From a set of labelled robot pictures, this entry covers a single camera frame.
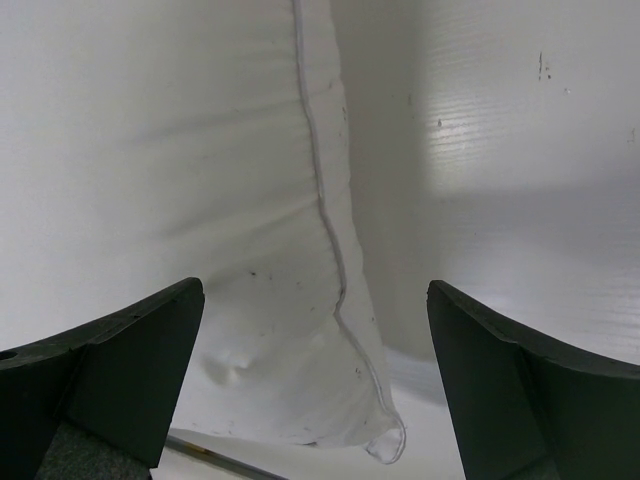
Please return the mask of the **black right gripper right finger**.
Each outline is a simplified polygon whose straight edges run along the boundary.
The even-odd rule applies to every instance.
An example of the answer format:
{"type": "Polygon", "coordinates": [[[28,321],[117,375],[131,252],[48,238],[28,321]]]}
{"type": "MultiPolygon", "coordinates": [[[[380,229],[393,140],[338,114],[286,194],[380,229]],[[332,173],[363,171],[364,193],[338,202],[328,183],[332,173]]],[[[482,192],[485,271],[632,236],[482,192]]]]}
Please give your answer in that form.
{"type": "Polygon", "coordinates": [[[520,324],[442,280],[431,337],[468,479],[636,479],[639,368],[520,324]]]}

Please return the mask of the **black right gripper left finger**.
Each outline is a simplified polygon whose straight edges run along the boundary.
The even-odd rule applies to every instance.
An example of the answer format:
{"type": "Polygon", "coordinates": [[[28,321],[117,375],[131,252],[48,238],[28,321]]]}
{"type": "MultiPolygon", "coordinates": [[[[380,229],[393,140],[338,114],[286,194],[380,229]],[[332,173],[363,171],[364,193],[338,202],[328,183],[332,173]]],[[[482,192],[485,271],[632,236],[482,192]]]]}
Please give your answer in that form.
{"type": "Polygon", "coordinates": [[[199,331],[202,282],[1,353],[4,479],[148,479],[199,331]]]}

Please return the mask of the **white pillow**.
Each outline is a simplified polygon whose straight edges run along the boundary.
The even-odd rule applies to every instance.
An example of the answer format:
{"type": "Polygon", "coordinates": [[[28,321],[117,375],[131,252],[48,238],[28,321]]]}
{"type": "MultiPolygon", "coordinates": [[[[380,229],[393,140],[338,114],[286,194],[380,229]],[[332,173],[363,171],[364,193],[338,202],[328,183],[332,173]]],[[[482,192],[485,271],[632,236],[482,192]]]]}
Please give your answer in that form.
{"type": "Polygon", "coordinates": [[[348,145],[326,1],[3,2],[2,346],[196,277],[175,429],[396,462],[348,145]]]}

